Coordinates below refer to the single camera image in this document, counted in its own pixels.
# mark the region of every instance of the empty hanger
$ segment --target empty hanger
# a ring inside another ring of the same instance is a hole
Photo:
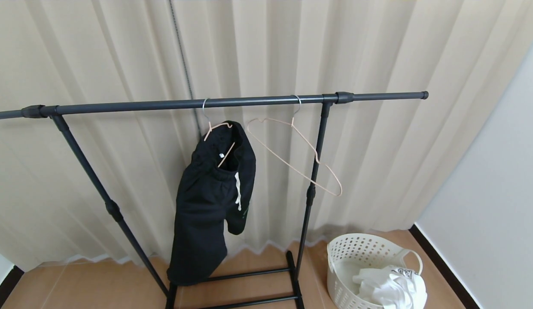
[[[223,122],[223,123],[220,123],[218,125],[215,125],[214,127],[211,127],[211,119],[209,119],[209,117],[207,116],[207,114],[205,114],[205,102],[207,102],[207,100],[209,100],[209,98],[206,98],[205,100],[203,100],[203,105],[201,106],[201,111],[203,112],[203,116],[205,116],[205,118],[207,118],[207,121],[209,122],[209,131],[207,131],[207,134],[205,135],[205,138],[203,139],[204,141],[207,140],[207,138],[209,137],[209,134],[213,131],[213,129],[216,129],[217,127],[220,127],[222,125],[225,125],[229,128],[231,128],[231,124],[230,123],[226,123],[226,122]],[[231,149],[234,148],[234,145],[235,145],[235,142],[232,143],[232,145],[230,146],[230,148],[228,149],[228,152],[226,152],[226,154],[223,155],[222,157],[222,160],[219,164],[219,166],[217,167],[221,167],[221,165],[224,163],[224,161],[226,160],[226,157],[228,156],[228,154],[230,153]]]
[[[339,178],[337,178],[337,176],[335,175],[335,173],[333,172],[333,170],[331,170],[331,168],[327,165],[327,164],[323,164],[320,162],[319,158],[318,158],[318,152],[316,151],[316,149],[314,148],[314,146],[312,146],[312,144],[308,141],[308,139],[306,139],[306,137],[304,137],[304,135],[302,135],[302,133],[299,131],[299,129],[297,129],[294,125],[293,125],[293,122],[295,121],[295,115],[300,111],[300,108],[301,108],[301,105],[302,105],[302,102],[299,98],[299,96],[296,96],[294,94],[294,96],[297,98],[297,100],[299,100],[299,109],[296,110],[295,113],[293,113],[293,117],[291,118],[291,123],[287,123],[285,121],[279,121],[277,119],[272,119],[272,118],[265,118],[265,119],[262,119],[262,121],[259,119],[259,118],[255,118],[255,119],[251,119],[248,123],[247,123],[247,126],[245,127],[245,129],[247,130],[247,132],[249,132],[251,134],[252,137],[254,137],[259,143],[261,143],[262,146],[264,146],[264,148],[268,149],[268,151],[270,151],[274,156],[276,156],[278,159],[280,159],[282,162],[284,162],[287,166],[289,166],[290,168],[292,168],[295,172],[298,172],[299,175],[301,175],[302,177],[304,177],[306,180],[310,181],[311,183],[315,184],[316,186],[318,186],[319,188],[323,189],[325,192],[331,194],[331,195],[335,195],[335,196],[341,196],[341,194],[343,194],[343,186],[341,186],[341,182],[339,181]],[[286,125],[289,125],[292,127],[292,129],[294,129],[297,133],[299,133],[299,136],[305,140],[305,142],[310,146],[310,148],[312,148],[312,150],[314,150],[314,160],[316,160],[316,163],[318,163],[319,165],[321,166],[325,166],[327,167],[327,169],[329,170],[329,172],[331,173],[331,175],[333,175],[333,177],[335,177],[335,180],[337,180],[337,184],[339,184],[339,194],[335,194],[329,190],[327,190],[327,188],[324,188],[323,186],[319,185],[317,182],[315,182],[314,180],[308,178],[307,176],[305,176],[304,174],[302,174],[300,171],[298,171],[296,168],[294,168],[291,164],[287,163],[284,159],[280,158],[280,156],[278,156],[274,151],[272,151],[272,149],[268,148],[268,146],[266,146],[265,143],[263,143],[260,139],[258,139],[258,137],[256,137],[253,132],[251,132],[251,130],[249,130],[249,124],[252,123],[253,121],[259,121],[260,123],[263,123],[264,121],[275,121],[275,122],[278,122],[278,123],[283,123],[283,124],[286,124]]]

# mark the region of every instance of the brown floor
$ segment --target brown floor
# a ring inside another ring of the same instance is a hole
[[[423,279],[429,294],[426,309],[464,308],[440,272],[426,256],[408,231],[379,233],[380,236],[404,247],[415,250],[423,258]],[[294,252],[298,244],[292,244]],[[152,263],[164,280],[167,264],[158,257]],[[406,264],[416,267],[414,257],[406,257]],[[264,270],[283,267],[283,252],[269,246],[259,256],[249,250],[223,263],[214,275]],[[304,305],[307,309],[336,309],[326,286],[326,243],[320,242],[306,248],[299,278]],[[292,293],[288,273],[230,279],[179,288],[176,308],[193,309],[236,301],[286,296]],[[65,308],[164,308],[165,297],[155,285],[148,271],[132,262],[120,265],[113,261],[88,263],[72,262],[68,265],[38,267],[27,272],[3,306],[10,308],[65,309]],[[253,309],[295,308],[294,301],[253,306]]]

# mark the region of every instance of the laundry basket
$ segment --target laundry basket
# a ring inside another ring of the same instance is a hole
[[[356,294],[360,285],[352,281],[361,268],[384,268],[388,265],[407,268],[404,256],[412,252],[419,260],[419,275],[423,261],[413,250],[404,249],[382,237],[366,233],[347,233],[327,245],[327,287],[329,295],[339,309],[383,309],[364,301]]]

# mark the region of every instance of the clothes rack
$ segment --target clothes rack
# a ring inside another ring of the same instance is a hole
[[[318,158],[321,156],[323,139],[325,137],[325,131],[327,127],[327,118],[329,117],[329,110],[333,104],[344,104],[359,100],[402,100],[402,99],[426,99],[429,96],[427,91],[422,92],[400,92],[400,93],[387,93],[387,94],[353,94],[350,92],[336,92],[335,94],[316,94],[299,96],[302,104],[307,103],[321,103],[322,111],[320,115],[320,125],[318,130],[318,137],[316,141],[316,151]],[[174,299],[177,292],[177,286],[170,284],[167,288],[158,272],[154,269],[150,260],[144,253],[142,247],[138,243],[137,239],[133,235],[131,229],[125,223],[123,215],[119,210],[119,206],[108,195],[103,184],[100,182],[98,176],[96,176],[89,161],[86,159],[85,154],[79,147],[74,135],[68,127],[68,123],[64,120],[63,115],[70,114],[88,114],[88,113],[106,113],[106,112],[127,112],[127,111],[152,111],[160,109],[184,109],[184,108],[201,108],[203,100],[164,100],[164,101],[149,101],[149,102],[122,102],[122,103],[98,103],[98,104],[78,104],[78,105],[66,105],[66,106],[44,106],[33,105],[28,106],[16,111],[4,111],[0,112],[0,119],[9,118],[51,118],[55,123],[58,130],[62,133],[68,145],[74,152],[77,160],[85,170],[90,181],[95,186],[96,190],[104,200],[108,213],[117,222],[142,262],[150,271],[150,274],[154,277],[156,283],[163,291],[166,297],[166,308],[172,309],[174,307]],[[231,107],[231,106],[259,106],[259,105],[279,105],[279,104],[298,104],[299,101],[295,96],[268,96],[268,97],[247,97],[247,98],[217,98],[208,99],[206,108],[210,107]],[[312,180],[316,181],[318,174],[318,163],[314,160]],[[299,271],[302,263],[302,254],[304,250],[306,232],[308,230],[308,223],[310,219],[310,211],[314,197],[316,195],[316,186],[310,183],[306,191],[306,204],[305,214],[302,222],[302,232],[299,241],[299,251],[297,253],[297,262],[294,263],[292,252],[288,250],[286,252],[287,267],[276,268],[273,270],[262,270],[258,272],[247,272],[239,274],[231,274],[227,276],[215,276],[211,277],[209,281],[228,280],[233,278],[241,278],[245,276],[258,276],[263,274],[272,274],[278,272],[289,272],[290,280],[292,283],[293,293],[287,297],[270,297],[255,301],[246,301],[242,303],[231,303],[227,305],[207,307],[207,309],[228,309],[245,307],[251,305],[258,305],[261,303],[274,303],[278,301],[295,300],[296,307],[298,309],[304,309],[302,302],[302,294],[299,287]]]

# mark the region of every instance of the black shorts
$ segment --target black shorts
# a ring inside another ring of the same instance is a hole
[[[235,235],[245,227],[255,181],[255,153],[241,125],[226,122],[232,127],[217,127],[206,141],[200,139],[178,186],[168,268],[168,278],[176,285],[204,281],[226,257],[224,220]]]

